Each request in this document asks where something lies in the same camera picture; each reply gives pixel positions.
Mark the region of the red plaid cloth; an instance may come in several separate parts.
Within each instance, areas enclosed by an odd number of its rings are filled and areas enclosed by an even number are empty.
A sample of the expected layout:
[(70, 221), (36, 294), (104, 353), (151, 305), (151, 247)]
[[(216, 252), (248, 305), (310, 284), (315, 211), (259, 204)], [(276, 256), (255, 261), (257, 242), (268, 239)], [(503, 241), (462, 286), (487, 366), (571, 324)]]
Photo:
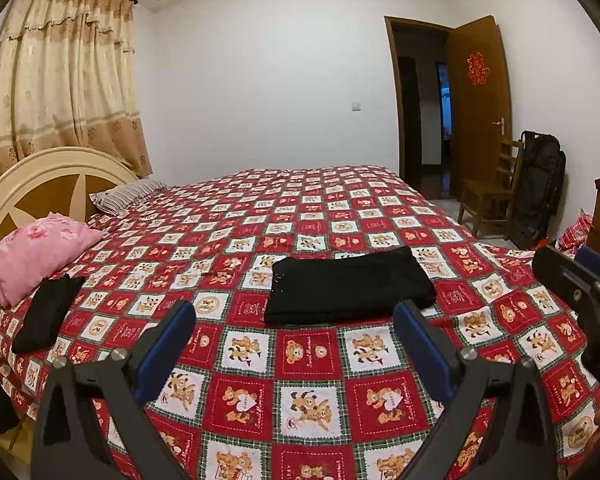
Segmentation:
[(588, 240), (593, 225), (593, 216), (584, 210), (580, 210), (577, 219), (574, 220), (571, 226), (558, 237), (556, 248), (573, 258), (578, 250), (582, 248)]

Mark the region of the pink pillow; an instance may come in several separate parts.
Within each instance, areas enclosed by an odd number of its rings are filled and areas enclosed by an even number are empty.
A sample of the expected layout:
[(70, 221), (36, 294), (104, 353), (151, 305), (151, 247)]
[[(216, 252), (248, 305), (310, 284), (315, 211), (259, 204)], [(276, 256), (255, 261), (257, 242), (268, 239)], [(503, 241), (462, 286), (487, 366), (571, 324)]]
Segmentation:
[(9, 233), (0, 241), (1, 306), (15, 307), (103, 237), (104, 232), (57, 212)]

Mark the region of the red door decoration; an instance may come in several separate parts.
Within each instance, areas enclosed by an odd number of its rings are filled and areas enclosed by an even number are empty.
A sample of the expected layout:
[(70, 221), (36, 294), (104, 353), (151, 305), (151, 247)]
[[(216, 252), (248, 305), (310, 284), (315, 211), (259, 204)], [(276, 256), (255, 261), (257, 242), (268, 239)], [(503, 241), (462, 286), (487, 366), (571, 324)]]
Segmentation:
[(486, 60), (481, 52), (475, 52), (468, 55), (467, 75), (474, 86), (483, 86), (486, 84), (490, 74), (490, 68), (486, 66)]

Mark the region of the black pants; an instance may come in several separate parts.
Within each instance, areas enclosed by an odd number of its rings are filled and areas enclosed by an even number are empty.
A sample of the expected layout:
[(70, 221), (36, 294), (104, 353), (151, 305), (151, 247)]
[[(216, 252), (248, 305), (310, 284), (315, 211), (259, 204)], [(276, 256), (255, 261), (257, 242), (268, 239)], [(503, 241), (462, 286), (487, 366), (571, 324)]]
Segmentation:
[(264, 322), (315, 326), (390, 318), (403, 300), (420, 310), (437, 298), (434, 284), (403, 246), (343, 259), (288, 257), (273, 266)]

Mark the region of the beige curtain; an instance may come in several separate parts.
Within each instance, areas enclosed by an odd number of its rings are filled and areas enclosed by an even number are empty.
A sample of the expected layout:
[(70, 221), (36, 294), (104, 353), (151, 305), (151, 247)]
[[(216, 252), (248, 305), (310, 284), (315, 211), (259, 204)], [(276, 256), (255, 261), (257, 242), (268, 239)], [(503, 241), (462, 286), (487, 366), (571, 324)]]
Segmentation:
[(134, 82), (131, 0), (12, 0), (0, 33), (0, 177), (78, 146), (152, 173)]

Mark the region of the wooden chair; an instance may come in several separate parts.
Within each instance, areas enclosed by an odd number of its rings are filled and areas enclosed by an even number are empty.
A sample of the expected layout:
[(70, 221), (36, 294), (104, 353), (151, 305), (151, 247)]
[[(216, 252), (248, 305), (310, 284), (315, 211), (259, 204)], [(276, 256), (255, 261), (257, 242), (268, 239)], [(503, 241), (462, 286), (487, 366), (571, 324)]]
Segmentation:
[(523, 158), (524, 144), (503, 136), (493, 179), (463, 181), (457, 223), (462, 224), (465, 214), (470, 214), (473, 237), (479, 237), (483, 226), (502, 226), (509, 238)]

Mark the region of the black backpack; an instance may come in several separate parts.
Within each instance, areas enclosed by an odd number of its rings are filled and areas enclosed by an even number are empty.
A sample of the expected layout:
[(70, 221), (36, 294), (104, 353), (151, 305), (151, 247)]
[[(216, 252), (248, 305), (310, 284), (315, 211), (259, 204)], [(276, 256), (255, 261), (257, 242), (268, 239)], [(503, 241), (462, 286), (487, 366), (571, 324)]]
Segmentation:
[(535, 248), (556, 216), (566, 170), (566, 155), (556, 136), (524, 130), (522, 162), (510, 217), (509, 236), (520, 249)]

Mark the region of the grey striped pillow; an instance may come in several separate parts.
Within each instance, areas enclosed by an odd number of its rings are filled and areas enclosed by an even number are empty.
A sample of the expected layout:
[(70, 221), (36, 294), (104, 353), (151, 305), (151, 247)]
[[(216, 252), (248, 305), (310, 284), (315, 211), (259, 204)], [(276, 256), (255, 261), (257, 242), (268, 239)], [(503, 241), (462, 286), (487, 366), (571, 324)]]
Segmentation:
[(164, 188), (166, 185), (160, 181), (140, 179), (119, 184), (106, 191), (91, 193), (88, 198), (98, 211), (108, 216), (118, 216), (129, 206)]

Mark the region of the black folded garment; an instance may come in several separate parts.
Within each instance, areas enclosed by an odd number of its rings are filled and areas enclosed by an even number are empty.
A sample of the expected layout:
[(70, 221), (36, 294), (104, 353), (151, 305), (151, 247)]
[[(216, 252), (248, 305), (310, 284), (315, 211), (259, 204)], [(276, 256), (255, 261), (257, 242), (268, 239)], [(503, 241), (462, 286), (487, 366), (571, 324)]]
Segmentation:
[(62, 322), (85, 281), (85, 276), (73, 278), (69, 274), (44, 278), (12, 342), (16, 356), (53, 348)]

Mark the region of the cream wooden headboard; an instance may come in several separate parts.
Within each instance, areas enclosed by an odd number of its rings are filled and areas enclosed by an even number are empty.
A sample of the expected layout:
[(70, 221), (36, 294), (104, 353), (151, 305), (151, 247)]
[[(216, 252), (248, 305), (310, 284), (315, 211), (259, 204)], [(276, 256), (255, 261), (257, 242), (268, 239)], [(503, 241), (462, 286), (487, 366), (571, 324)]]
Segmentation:
[(85, 221), (96, 211), (92, 193), (136, 180), (120, 160), (90, 148), (51, 148), (31, 155), (0, 177), (0, 240), (50, 212)]

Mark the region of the brown wooden door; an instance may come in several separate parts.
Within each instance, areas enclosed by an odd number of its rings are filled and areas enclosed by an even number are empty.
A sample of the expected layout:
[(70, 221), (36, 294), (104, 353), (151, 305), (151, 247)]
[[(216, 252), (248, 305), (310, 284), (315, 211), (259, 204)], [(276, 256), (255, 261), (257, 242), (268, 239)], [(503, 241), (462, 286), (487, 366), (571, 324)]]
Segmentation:
[[(490, 68), (486, 84), (467, 75), (468, 55), (481, 52)], [(505, 50), (492, 15), (449, 33), (445, 44), (452, 112), (451, 192), (460, 196), (465, 179), (491, 181), (501, 137), (512, 134), (512, 102)]]

